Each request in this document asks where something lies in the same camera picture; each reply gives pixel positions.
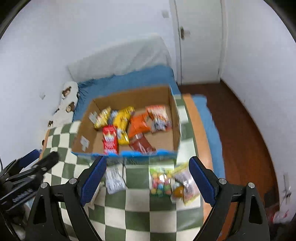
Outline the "white folded duvet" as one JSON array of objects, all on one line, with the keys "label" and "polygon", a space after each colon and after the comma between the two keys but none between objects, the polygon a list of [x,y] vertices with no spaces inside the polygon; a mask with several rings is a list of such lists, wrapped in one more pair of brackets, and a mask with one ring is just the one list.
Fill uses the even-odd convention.
[{"label": "white folded duvet", "polygon": [[171,66],[171,57],[163,38],[143,35],[100,48],[88,57],[68,65],[75,82],[125,75],[134,71],[163,65]]}]

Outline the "black snack packet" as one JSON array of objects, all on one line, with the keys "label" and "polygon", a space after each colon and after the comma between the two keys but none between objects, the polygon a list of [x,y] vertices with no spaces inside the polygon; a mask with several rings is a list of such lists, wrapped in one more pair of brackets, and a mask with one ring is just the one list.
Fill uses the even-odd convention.
[{"label": "black snack packet", "polygon": [[118,110],[111,110],[110,116],[108,118],[108,125],[113,125],[114,119],[118,115],[119,111]]}]

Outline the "yellow mushroom snack bag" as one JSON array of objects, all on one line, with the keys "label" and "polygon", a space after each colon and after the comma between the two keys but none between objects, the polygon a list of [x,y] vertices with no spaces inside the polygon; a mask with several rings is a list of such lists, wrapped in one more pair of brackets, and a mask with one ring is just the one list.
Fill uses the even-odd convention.
[{"label": "yellow mushroom snack bag", "polygon": [[107,107],[101,111],[101,113],[96,117],[94,128],[100,130],[102,127],[108,124],[108,119],[111,114],[111,107]]}]

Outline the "green white checkered blanket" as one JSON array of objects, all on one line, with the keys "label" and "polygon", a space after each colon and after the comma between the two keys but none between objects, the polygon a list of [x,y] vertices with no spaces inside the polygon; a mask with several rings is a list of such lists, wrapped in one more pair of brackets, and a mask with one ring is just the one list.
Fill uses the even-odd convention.
[{"label": "green white checkered blanket", "polygon": [[[177,95],[176,104],[181,119],[182,139],[177,163],[191,156],[213,167],[206,137],[206,124],[212,122],[206,98],[200,95]],[[80,123],[69,123],[48,130],[43,153],[57,151],[60,162],[45,174],[51,185],[67,182],[91,165],[91,161],[71,152],[72,142]],[[210,205],[201,196],[189,204],[172,203],[169,197],[152,196],[147,165],[123,169],[126,190],[108,194],[101,187],[93,204],[85,206],[89,219],[102,240],[192,240],[210,212]]]}]

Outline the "clear bag with yellow snack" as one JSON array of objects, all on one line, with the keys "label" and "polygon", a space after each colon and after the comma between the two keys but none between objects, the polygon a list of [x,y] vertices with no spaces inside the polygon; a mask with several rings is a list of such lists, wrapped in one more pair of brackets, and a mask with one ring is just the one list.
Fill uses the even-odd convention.
[{"label": "clear bag with yellow snack", "polygon": [[189,171],[189,163],[177,166],[171,173],[171,176],[176,183],[183,186],[182,198],[185,205],[189,205],[200,195],[197,184]]}]

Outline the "yellow noodle packet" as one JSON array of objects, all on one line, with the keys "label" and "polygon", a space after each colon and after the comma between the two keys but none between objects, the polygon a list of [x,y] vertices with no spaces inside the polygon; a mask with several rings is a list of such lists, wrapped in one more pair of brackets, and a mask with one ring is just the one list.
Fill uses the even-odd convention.
[{"label": "yellow noodle packet", "polygon": [[127,108],[120,110],[113,120],[113,125],[116,127],[117,131],[119,145],[128,145],[130,143],[126,130],[134,112],[134,107],[128,106]]}]

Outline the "bear print pillow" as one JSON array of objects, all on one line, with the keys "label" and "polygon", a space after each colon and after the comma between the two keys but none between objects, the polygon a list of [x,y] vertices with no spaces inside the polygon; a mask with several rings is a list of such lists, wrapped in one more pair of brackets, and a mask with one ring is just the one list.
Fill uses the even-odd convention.
[{"label": "bear print pillow", "polygon": [[48,129],[63,126],[73,121],[78,102],[78,83],[66,82],[61,92],[60,104],[48,122]]}]

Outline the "cardboard box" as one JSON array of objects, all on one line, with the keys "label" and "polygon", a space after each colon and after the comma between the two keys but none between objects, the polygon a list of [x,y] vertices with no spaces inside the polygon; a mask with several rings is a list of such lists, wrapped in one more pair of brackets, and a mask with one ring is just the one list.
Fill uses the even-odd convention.
[{"label": "cardboard box", "polygon": [[[105,155],[103,151],[103,134],[102,129],[96,130],[94,124],[96,117],[101,111],[107,107],[111,110],[122,110],[128,106],[135,109],[133,116],[147,113],[146,107],[150,105],[165,105],[166,112],[171,121],[171,129],[169,131],[158,131],[152,133],[143,133],[148,142],[156,149],[152,154],[142,154],[133,151],[128,145],[118,144],[118,154]],[[152,119],[149,117],[147,121],[151,128]],[[72,153],[79,157],[95,158],[97,156],[109,156],[120,158],[172,158],[177,157],[180,145],[180,121],[177,110],[177,104],[170,86],[153,86],[146,88],[132,89],[124,92],[114,93],[108,96],[93,99],[86,109],[81,123],[78,128],[77,135],[72,144]]]}]

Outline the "white door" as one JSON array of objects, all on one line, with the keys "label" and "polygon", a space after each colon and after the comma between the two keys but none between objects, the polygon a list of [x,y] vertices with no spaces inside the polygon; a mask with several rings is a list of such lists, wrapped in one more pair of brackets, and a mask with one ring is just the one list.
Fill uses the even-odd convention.
[{"label": "white door", "polygon": [[[214,83],[220,80],[223,53],[223,1],[170,1],[177,83]],[[180,38],[180,27],[191,35]]]}]

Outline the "blue bed sheet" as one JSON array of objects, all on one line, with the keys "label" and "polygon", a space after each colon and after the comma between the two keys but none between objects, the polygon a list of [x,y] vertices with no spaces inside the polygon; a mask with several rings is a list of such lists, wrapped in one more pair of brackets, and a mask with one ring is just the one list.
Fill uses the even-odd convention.
[{"label": "blue bed sheet", "polygon": [[[90,78],[78,82],[79,98],[74,111],[73,120],[80,121],[92,99],[107,96],[115,92],[130,89],[149,87],[154,85],[170,85],[173,94],[180,94],[174,79],[173,70],[168,66],[158,65],[151,68],[134,71],[126,75],[112,75],[104,78]],[[215,126],[212,114],[207,106],[204,95],[194,95],[194,104],[201,116],[203,126],[209,142],[214,173],[219,178],[225,178],[224,159],[222,155],[222,142]]]}]

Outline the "white grey snack packet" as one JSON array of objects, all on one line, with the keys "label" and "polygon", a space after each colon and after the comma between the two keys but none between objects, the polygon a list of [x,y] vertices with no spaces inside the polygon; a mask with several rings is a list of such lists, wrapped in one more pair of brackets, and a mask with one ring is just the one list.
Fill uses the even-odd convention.
[{"label": "white grey snack packet", "polygon": [[126,183],[123,178],[123,165],[113,165],[107,167],[105,172],[105,185],[108,194],[126,190]]}]

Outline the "red crown snack packet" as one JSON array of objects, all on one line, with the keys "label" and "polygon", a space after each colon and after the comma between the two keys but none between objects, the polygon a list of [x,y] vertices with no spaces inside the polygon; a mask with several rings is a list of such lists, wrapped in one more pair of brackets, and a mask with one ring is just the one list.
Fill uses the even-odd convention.
[{"label": "red crown snack packet", "polygon": [[102,129],[103,134],[103,151],[105,155],[118,154],[118,139],[117,130],[113,125],[104,126]]}]

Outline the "dark red snack packet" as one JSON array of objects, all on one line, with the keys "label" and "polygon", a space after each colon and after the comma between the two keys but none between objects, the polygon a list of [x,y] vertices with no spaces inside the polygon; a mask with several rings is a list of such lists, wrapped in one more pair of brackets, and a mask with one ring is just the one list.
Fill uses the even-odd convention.
[{"label": "dark red snack packet", "polygon": [[156,149],[148,142],[143,133],[138,133],[129,140],[129,147],[142,154],[152,154]]}]

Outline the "wall socket plate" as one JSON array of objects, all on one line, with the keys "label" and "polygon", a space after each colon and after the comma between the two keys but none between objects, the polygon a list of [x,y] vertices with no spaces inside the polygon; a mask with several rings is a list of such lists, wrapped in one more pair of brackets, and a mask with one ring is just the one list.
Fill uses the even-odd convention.
[{"label": "wall socket plate", "polygon": [[45,96],[46,96],[46,95],[45,95],[44,92],[42,92],[42,93],[39,95],[39,97],[40,97],[41,100],[43,100],[43,99],[45,98]]}]

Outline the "orange silver snack bag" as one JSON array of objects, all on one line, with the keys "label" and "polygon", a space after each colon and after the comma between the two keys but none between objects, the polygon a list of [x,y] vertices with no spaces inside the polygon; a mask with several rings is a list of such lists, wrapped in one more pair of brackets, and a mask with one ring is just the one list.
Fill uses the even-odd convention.
[{"label": "orange silver snack bag", "polygon": [[171,121],[166,112],[165,105],[150,105],[146,107],[149,117],[152,119],[151,132],[169,131],[171,129]]}]

